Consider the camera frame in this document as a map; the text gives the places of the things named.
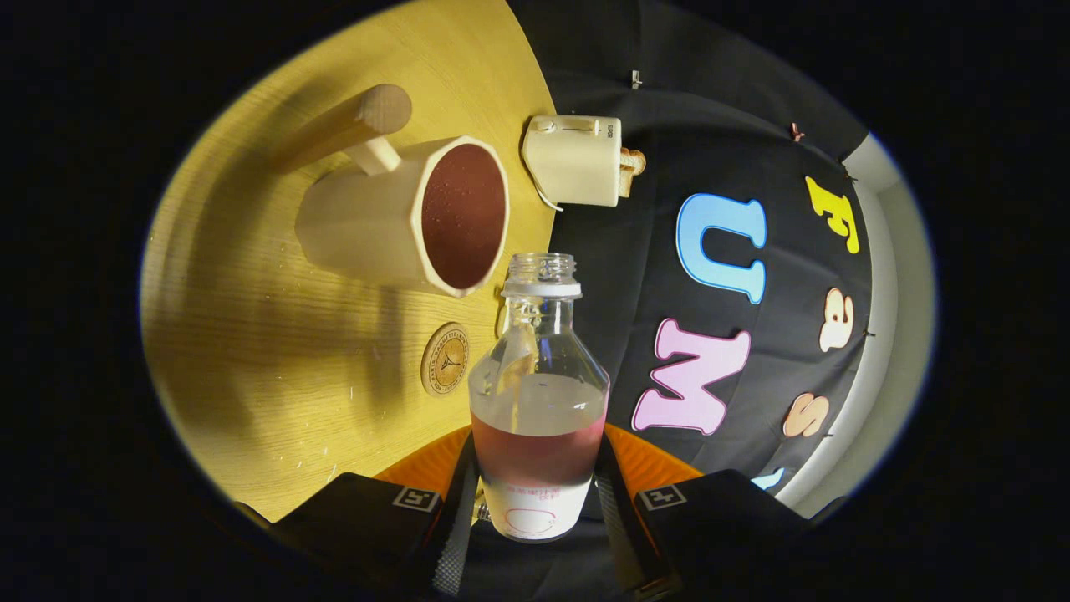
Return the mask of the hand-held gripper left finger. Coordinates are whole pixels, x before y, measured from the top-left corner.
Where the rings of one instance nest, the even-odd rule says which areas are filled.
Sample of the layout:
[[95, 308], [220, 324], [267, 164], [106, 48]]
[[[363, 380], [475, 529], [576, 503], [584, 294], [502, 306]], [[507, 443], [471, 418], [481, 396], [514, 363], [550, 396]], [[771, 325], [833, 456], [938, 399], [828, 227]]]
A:
[[379, 475], [341, 473], [268, 521], [238, 504], [326, 578], [396, 599], [454, 599], [465, 572], [479, 466], [463, 426]]

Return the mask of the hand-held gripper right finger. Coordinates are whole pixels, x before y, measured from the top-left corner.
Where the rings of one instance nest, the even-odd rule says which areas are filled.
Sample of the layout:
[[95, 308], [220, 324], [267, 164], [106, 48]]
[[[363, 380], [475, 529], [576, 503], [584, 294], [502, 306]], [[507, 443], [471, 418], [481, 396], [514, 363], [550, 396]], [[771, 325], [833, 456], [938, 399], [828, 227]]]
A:
[[759, 599], [817, 528], [737, 470], [699, 472], [606, 426], [595, 481], [620, 583], [632, 599]]

